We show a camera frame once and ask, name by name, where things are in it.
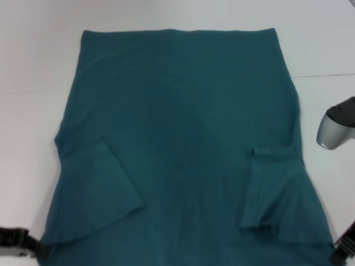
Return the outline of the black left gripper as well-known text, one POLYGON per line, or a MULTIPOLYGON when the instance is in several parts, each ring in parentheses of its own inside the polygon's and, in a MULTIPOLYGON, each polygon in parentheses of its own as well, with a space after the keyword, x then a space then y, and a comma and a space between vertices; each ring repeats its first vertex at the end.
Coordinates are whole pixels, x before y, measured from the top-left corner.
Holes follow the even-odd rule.
POLYGON ((28 234, 25 228, 1 227, 1 249, 28 249, 32 257, 46 258, 48 247, 28 234))

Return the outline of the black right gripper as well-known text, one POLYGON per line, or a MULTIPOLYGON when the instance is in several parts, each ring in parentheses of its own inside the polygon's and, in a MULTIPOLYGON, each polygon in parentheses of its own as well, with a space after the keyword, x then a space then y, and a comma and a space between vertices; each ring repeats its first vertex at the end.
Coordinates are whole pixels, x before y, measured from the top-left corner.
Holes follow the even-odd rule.
POLYGON ((347 252, 354 252, 354 224, 353 222, 335 243, 332 257, 347 257, 347 252))

